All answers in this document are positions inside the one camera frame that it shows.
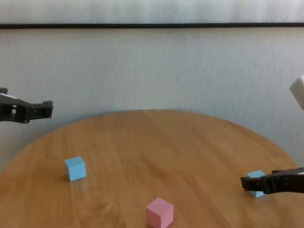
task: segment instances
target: wall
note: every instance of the wall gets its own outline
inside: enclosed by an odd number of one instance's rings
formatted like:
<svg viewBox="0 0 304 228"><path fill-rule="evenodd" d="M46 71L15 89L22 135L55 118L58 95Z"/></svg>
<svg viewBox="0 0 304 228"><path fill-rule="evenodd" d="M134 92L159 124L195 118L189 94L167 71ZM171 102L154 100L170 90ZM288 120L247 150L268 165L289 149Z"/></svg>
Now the wall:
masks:
<svg viewBox="0 0 304 228"><path fill-rule="evenodd" d="M132 109L224 118L303 165L304 112L289 91L303 47L304 28L0 30L0 86L54 101L52 119L0 123L0 168L66 123Z"/></svg>

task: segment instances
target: cube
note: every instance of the cube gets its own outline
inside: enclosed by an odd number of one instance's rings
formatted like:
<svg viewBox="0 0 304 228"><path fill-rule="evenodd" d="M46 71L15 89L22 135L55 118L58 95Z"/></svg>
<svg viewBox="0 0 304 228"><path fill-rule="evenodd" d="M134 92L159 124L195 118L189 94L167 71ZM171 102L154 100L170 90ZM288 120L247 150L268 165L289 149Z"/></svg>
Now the cube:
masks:
<svg viewBox="0 0 304 228"><path fill-rule="evenodd" d="M265 174L261 171L254 171L254 172L250 172L247 174L248 177L251 178L259 178L261 176L264 176ZM260 197L260 196L264 196L265 194L262 191L249 191L254 197Z"/></svg>
<svg viewBox="0 0 304 228"><path fill-rule="evenodd" d="M146 207L146 217L153 228L166 228L173 222L173 205L157 198Z"/></svg>
<svg viewBox="0 0 304 228"><path fill-rule="evenodd" d="M75 181L86 176L86 164L81 157L65 160L66 174L70 181Z"/></svg>

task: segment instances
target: wooden table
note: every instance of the wooden table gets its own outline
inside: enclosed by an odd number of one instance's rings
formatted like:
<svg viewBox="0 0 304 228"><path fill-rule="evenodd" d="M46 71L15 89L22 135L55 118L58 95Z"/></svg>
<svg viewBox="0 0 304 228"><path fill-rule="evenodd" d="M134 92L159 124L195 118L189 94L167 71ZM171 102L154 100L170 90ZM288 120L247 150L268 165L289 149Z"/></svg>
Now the wooden table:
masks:
<svg viewBox="0 0 304 228"><path fill-rule="evenodd" d="M87 177L69 182L64 160ZM2 228L145 228L145 207L174 205L171 228L302 228L304 194L254 198L248 172L294 168L264 137L228 121L132 111L74 123L21 151L0 175Z"/></svg>

